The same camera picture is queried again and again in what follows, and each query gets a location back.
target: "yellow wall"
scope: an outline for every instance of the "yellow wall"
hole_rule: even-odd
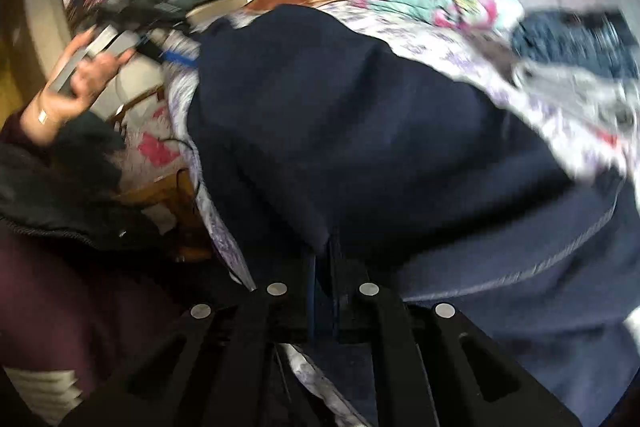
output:
[[[9,57],[0,41],[0,126],[4,120],[22,105],[22,99],[9,68]]]

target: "bracelet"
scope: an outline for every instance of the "bracelet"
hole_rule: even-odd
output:
[[[51,121],[55,124],[63,123],[64,120],[54,120],[47,114],[47,111],[45,111],[44,106],[42,105],[42,89],[39,90],[36,95],[36,104],[38,105],[38,121],[42,125],[46,124],[47,121]]]

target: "metal rivet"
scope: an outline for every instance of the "metal rivet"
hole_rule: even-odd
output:
[[[267,293],[274,297],[280,297],[287,292],[287,285],[284,282],[273,282],[267,286]]]
[[[191,317],[194,319],[206,319],[211,314],[211,308],[206,304],[196,304],[191,308]]]
[[[363,295],[372,297],[373,295],[378,295],[378,292],[380,292],[380,287],[375,283],[366,282],[360,285],[360,293]]]
[[[456,309],[451,304],[442,303],[436,306],[436,315],[438,317],[442,317],[443,319],[450,319],[455,314]]]

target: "maroon clothing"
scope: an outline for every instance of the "maroon clothing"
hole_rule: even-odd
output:
[[[7,120],[0,141],[46,161],[19,119],[17,113]],[[177,306],[151,280],[110,267],[108,257],[76,242],[17,235],[0,220],[0,365],[73,370],[86,398],[166,330]]]

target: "human hand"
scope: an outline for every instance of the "human hand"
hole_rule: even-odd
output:
[[[77,35],[69,43],[49,75],[46,87],[31,100],[22,114],[20,125],[37,145],[46,146],[53,142],[65,122],[89,109],[104,91],[107,83],[135,54],[133,49],[125,51],[119,57],[102,52],[93,60],[81,60],[71,77],[71,89],[76,98],[69,98],[48,89],[73,54],[81,47],[89,45],[92,38],[93,30],[89,30]]]

